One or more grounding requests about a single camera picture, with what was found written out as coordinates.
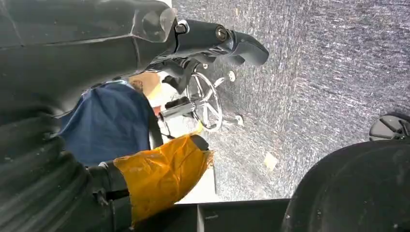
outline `plastic wrap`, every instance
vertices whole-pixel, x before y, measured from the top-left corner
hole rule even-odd
[[[132,224],[181,200],[196,185],[211,160],[190,135],[171,140],[151,151],[114,160],[130,192]]]

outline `blue fabric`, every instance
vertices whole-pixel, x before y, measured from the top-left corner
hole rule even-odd
[[[61,118],[65,149],[86,166],[149,150],[146,97],[129,86],[109,83],[84,94]]]

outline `metal bolt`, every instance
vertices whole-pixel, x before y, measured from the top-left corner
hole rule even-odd
[[[178,24],[175,26],[175,32],[177,34],[183,34],[187,32],[187,28],[183,24]]]
[[[216,33],[217,39],[219,39],[222,42],[228,38],[228,32],[221,25],[217,26],[215,33]]]

